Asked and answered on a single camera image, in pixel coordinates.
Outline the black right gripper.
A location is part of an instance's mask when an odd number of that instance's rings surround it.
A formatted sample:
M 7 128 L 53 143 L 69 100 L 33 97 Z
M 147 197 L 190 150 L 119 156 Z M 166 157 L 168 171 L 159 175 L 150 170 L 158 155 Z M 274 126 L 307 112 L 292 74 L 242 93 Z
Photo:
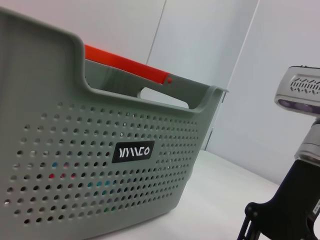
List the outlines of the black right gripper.
M 320 214 L 320 167 L 296 160 L 274 196 L 250 202 L 237 240 L 316 240 L 314 224 Z

